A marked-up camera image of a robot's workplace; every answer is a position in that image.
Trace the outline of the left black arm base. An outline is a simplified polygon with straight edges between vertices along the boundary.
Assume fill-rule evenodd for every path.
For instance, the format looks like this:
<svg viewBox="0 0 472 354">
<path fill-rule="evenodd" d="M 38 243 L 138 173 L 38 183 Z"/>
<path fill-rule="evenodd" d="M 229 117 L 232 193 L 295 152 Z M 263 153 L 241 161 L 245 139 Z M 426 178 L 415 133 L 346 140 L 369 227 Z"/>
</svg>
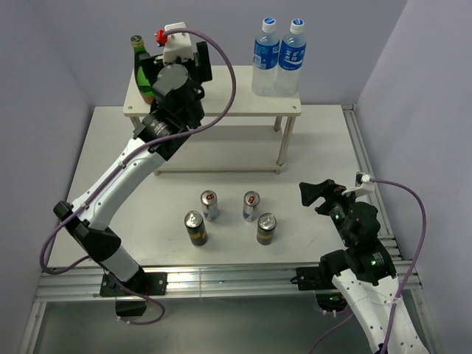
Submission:
<svg viewBox="0 0 472 354">
<path fill-rule="evenodd" d="M 148 300 L 142 296 L 164 296 L 167 290 L 167 273 L 144 272 L 136 282 L 120 282 L 112 273 L 104 274 L 99 296 L 115 298 L 115 313 L 120 317 L 142 316 Z"/>
</svg>

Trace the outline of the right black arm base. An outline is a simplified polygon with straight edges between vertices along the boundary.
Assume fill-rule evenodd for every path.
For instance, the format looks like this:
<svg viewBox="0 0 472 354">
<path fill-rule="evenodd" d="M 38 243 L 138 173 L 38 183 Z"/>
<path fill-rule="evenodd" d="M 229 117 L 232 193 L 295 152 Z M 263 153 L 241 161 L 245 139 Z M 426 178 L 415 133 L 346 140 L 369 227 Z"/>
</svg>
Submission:
<svg viewBox="0 0 472 354">
<path fill-rule="evenodd" d="M 347 300 L 332 282 L 325 278 L 319 266 L 298 267 L 290 282 L 296 285 L 299 291 L 313 291 L 316 303 L 322 310 L 341 312 L 347 308 Z"/>
</svg>

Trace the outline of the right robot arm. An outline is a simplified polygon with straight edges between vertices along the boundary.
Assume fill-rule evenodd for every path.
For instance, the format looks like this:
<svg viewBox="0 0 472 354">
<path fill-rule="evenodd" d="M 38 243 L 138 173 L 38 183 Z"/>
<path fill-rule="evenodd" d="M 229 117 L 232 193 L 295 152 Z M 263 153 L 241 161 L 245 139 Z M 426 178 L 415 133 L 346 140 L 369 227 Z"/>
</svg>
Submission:
<svg viewBox="0 0 472 354">
<path fill-rule="evenodd" d="M 375 206 L 358 197 L 374 191 L 370 176 L 358 173 L 354 188 L 328 179 L 299 184 L 302 205 L 328 216 L 344 248 L 321 257 L 315 267 L 300 267 L 291 283 L 301 291 L 336 289 L 362 327 L 372 353 L 427 353 L 401 296 L 407 277 L 399 277 L 390 253 L 378 238 Z"/>
</svg>

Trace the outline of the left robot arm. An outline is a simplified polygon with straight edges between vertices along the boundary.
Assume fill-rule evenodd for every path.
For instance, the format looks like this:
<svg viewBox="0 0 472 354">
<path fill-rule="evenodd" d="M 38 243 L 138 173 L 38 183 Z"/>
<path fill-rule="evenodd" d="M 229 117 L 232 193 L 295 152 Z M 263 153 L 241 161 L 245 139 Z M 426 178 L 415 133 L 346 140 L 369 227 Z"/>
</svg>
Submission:
<svg viewBox="0 0 472 354">
<path fill-rule="evenodd" d="M 205 41 L 185 46 L 173 58 L 168 52 L 151 55 L 143 45 L 134 51 L 135 81 L 152 96 L 150 113 L 98 181 L 73 202 L 60 201 L 54 208 L 67 232 L 126 294 L 145 289 L 145 273 L 110 222 L 134 190 L 201 128 L 203 84 L 212 80 Z"/>
</svg>

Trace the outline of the green glass bottle front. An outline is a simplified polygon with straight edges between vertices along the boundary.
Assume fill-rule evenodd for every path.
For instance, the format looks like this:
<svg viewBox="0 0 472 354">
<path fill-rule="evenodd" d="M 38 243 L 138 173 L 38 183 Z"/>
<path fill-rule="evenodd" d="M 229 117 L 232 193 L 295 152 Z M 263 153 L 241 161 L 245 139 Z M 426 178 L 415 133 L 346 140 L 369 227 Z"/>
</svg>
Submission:
<svg viewBox="0 0 472 354">
<path fill-rule="evenodd" d="M 142 36 L 133 35 L 131 37 L 131 46 L 133 48 L 133 55 L 134 55 L 133 72 L 134 72 L 136 86 L 144 102 L 151 105 L 154 100 L 154 96 L 153 96 L 149 81 L 143 72 L 143 68 L 139 60 L 139 56 L 141 54 L 147 53 Z"/>
</svg>

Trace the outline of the black gold can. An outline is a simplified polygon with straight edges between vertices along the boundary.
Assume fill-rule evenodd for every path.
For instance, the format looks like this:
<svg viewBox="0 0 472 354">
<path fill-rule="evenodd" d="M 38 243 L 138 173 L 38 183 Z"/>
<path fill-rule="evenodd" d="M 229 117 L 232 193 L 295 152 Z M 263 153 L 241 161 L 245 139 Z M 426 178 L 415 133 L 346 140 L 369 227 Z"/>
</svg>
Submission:
<svg viewBox="0 0 472 354">
<path fill-rule="evenodd" d="M 194 246 L 202 246 L 207 242 L 204 218 L 199 212 L 189 211 L 184 217 L 184 225 Z"/>
<path fill-rule="evenodd" d="M 261 245 L 269 245 L 277 227 L 276 217 L 270 213 L 262 214 L 257 220 L 257 242 Z"/>
</svg>

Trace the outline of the silver blue can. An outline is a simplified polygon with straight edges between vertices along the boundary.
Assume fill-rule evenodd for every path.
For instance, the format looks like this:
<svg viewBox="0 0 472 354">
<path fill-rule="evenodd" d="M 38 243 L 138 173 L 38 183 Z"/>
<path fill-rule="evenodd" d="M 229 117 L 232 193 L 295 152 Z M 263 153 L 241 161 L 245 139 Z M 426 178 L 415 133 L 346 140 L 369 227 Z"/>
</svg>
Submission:
<svg viewBox="0 0 472 354">
<path fill-rule="evenodd" d="M 254 190 L 248 191 L 243 197 L 243 219 L 248 222 L 257 220 L 259 216 L 260 195 Z"/>
<path fill-rule="evenodd" d="M 205 190 L 201 193 L 201 206 L 204 218 L 207 221 L 215 221 L 218 219 L 218 197 L 212 190 Z"/>
</svg>

